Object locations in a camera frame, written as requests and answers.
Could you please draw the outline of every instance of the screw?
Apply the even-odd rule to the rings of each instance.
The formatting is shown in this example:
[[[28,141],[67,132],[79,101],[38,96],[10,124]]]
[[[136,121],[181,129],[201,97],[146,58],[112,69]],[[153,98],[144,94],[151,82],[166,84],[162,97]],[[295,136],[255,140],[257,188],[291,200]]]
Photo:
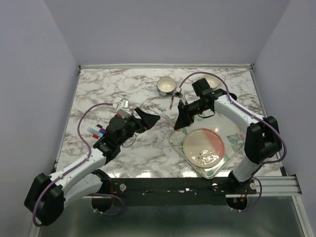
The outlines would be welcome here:
[[[218,190],[218,185],[216,183],[212,184],[212,189],[214,191]]]
[[[250,188],[251,188],[252,190],[256,190],[257,185],[256,185],[255,183],[251,183],[251,184],[250,184]]]
[[[124,192],[124,191],[126,190],[126,185],[125,185],[125,184],[121,184],[121,185],[119,186],[119,189],[120,189],[122,192]]]

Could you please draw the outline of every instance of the cable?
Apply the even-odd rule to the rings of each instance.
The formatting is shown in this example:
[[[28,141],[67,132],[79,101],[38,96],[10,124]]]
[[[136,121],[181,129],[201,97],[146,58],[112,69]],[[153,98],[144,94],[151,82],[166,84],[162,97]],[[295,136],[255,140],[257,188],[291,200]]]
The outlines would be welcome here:
[[[242,195],[243,195],[243,194],[240,195],[240,198],[241,198],[241,199],[245,199],[245,198],[248,196],[248,191],[247,191],[247,189],[245,189],[245,196],[242,197]]]
[[[287,154],[287,145],[285,143],[285,141],[283,140],[283,138],[281,137],[281,135],[270,125],[268,124],[266,121],[262,120],[261,118],[253,115],[251,112],[247,111],[246,109],[244,109],[243,107],[241,107],[239,104],[235,103],[235,101],[231,98],[230,94],[229,94],[229,89],[228,89],[228,86],[227,84],[225,83],[225,81],[223,79],[221,79],[219,76],[213,74],[213,73],[208,73],[208,72],[195,72],[195,73],[191,73],[190,75],[188,75],[186,78],[183,79],[183,81],[181,82],[180,86],[181,87],[183,85],[183,83],[191,76],[195,75],[195,74],[208,74],[208,75],[211,75],[211,76],[214,76],[216,77],[218,80],[220,80],[222,82],[222,84],[224,85],[225,89],[226,89],[226,93],[227,93],[227,97],[228,97],[228,100],[234,105],[236,106],[238,109],[240,109],[241,111],[243,111],[244,113],[246,113],[247,115],[249,116],[252,116],[253,118],[255,118],[256,120],[258,120],[259,122],[263,123],[265,126],[267,126],[269,129],[271,129],[275,134],[276,136],[280,139],[280,141],[282,142],[283,144],[283,155],[280,159],[276,159],[276,160],[269,160],[269,161],[266,161],[266,162],[263,162],[262,165],[264,164],[272,164],[272,163],[277,163],[277,162],[280,162],[282,160],[284,160],[286,154]]]
[[[135,135],[135,139],[134,139],[134,141],[132,142],[132,144],[130,144],[128,147],[130,147],[131,145],[133,145],[134,144],[134,142],[136,141],[136,138],[137,138],[137,135],[134,133],[134,135]]]
[[[114,195],[113,187],[111,187],[111,194]]]
[[[248,208],[244,209],[244,210],[238,210],[238,212],[246,212],[246,211],[250,211],[251,209],[253,209],[259,202],[260,198],[261,198],[261,195],[262,195],[262,184],[261,184],[261,181],[256,178],[256,177],[252,177],[253,179],[257,180],[258,183],[259,183],[259,186],[260,186],[260,192],[259,192],[259,196],[257,198],[257,200]]]
[[[197,115],[197,116],[199,116],[199,117],[202,118],[202,119],[208,119],[208,118],[210,118],[210,117],[213,117],[214,115],[215,115],[215,112],[214,112],[213,115],[206,116],[206,117],[203,117],[203,116],[201,116],[201,115]]]
[[[84,164],[90,157],[91,155],[91,147],[89,146],[89,144],[87,143],[87,141],[82,137],[81,133],[80,133],[80,125],[81,125],[81,122],[83,120],[83,118],[87,115],[87,113],[90,112],[90,110],[92,110],[93,108],[97,107],[97,106],[100,106],[100,105],[110,105],[112,106],[112,104],[110,103],[100,103],[100,104],[96,104],[96,105],[93,105],[91,106],[83,115],[82,117],[80,118],[79,122],[78,122],[78,125],[77,125],[77,133],[78,133],[78,136],[79,138],[83,141],[83,143],[86,144],[86,146],[88,147],[88,155],[87,157],[81,161],[80,163],[78,163],[77,165],[75,165],[74,167],[70,168],[69,170],[65,171],[64,173],[62,173],[62,176],[65,176],[67,174],[69,174],[70,172],[72,172],[73,170],[77,169],[79,166],[81,166],[82,164]],[[33,209],[33,214],[32,214],[32,220],[33,220],[33,223],[35,226],[37,227],[41,227],[43,226],[43,224],[40,224],[37,222],[36,220],[36,212],[38,210],[38,207],[39,207],[39,204],[40,204],[40,201],[41,199],[43,198],[43,196],[45,195],[45,193],[50,189],[51,186],[53,186],[58,180],[60,180],[61,178],[60,177],[57,177],[56,179],[54,179],[53,181],[50,182],[50,184],[47,185],[47,187],[43,190],[43,192],[39,195],[39,198],[37,199],[35,205],[34,205],[34,209]]]
[[[94,209],[94,212],[100,213],[101,215],[117,216],[117,215],[122,214],[124,212],[124,210],[125,210],[125,204],[124,204],[123,200],[121,198],[119,198],[118,196],[116,196],[116,195],[113,195],[113,194],[92,194],[92,196],[116,198],[122,204],[121,209],[118,212],[115,212],[115,213],[106,213],[106,212],[99,211],[98,209]]]

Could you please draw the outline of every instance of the small bowl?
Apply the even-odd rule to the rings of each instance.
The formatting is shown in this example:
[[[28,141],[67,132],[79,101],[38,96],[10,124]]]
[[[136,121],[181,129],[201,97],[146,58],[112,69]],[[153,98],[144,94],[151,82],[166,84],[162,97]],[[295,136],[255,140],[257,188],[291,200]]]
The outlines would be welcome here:
[[[209,84],[209,86],[215,90],[221,83],[220,80],[218,80],[218,78],[216,78],[215,76],[209,75],[209,74],[204,74],[201,78],[205,78]]]
[[[163,96],[172,95],[176,87],[177,84],[175,80],[169,77],[160,78],[159,81],[157,81],[157,90],[159,94]]]

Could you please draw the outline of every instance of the black metal base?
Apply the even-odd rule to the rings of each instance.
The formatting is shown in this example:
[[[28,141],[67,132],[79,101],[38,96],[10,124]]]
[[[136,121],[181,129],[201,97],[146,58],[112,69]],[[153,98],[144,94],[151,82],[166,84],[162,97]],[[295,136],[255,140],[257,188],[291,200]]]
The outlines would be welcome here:
[[[215,177],[211,180],[204,178],[115,178],[111,179],[114,194],[127,206],[164,206],[164,205],[226,205],[226,195],[256,194],[250,188],[250,180],[244,186],[231,191],[228,177]],[[104,209],[102,202],[98,207]]]
[[[31,188],[25,198],[24,205],[34,211],[35,204],[43,190],[51,183],[50,176],[44,173],[35,177]],[[53,223],[64,211],[64,192],[61,186],[53,184],[40,200],[36,217],[45,226]]]
[[[236,210],[245,210],[248,205],[248,198],[227,198],[227,205]]]

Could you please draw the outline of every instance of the black bracket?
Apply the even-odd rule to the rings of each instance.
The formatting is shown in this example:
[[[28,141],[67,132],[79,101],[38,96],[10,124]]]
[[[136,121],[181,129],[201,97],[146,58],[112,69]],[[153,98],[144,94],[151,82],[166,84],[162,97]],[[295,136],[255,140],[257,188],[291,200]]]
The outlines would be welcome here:
[[[111,178],[101,169],[96,169],[92,172],[98,176],[102,182],[102,186],[98,193],[100,194],[111,194],[113,191],[113,187],[111,185]],[[94,209],[98,209],[99,211],[107,211],[113,205],[113,198],[103,199],[103,198],[93,198],[91,200],[91,205]]]
[[[93,145],[93,148],[99,149],[107,158],[105,164],[120,153],[120,146],[134,133],[143,133],[151,129],[160,119],[160,116],[145,113],[139,108],[136,108],[135,112],[141,118],[133,115],[127,118],[113,117],[106,127],[105,134]]]
[[[41,173],[35,177],[24,205],[33,212],[35,203],[43,190],[51,183],[50,177]],[[53,223],[64,210],[64,192],[62,187],[53,184],[39,202],[36,217],[44,226]]]
[[[190,104],[184,104],[183,101],[179,102],[179,116],[175,123],[174,130],[190,126],[194,122],[194,116],[202,114],[206,110],[210,109],[215,112],[215,100],[227,94],[227,92],[222,89],[213,91],[205,78],[194,82],[192,87],[199,99]],[[236,95],[232,93],[230,93],[230,96],[234,100],[237,99]]]
[[[111,179],[114,194],[122,198],[127,206],[226,205],[226,195],[244,195],[245,190],[248,194],[256,194],[256,190],[250,188],[251,183],[252,180],[232,190],[228,177],[215,177],[211,180],[204,178]],[[123,191],[119,188],[122,184],[126,186]]]
[[[279,132],[277,120],[269,116],[264,121]],[[252,123],[247,128],[245,153],[250,161],[260,164],[282,149],[282,142],[276,134],[262,122]]]

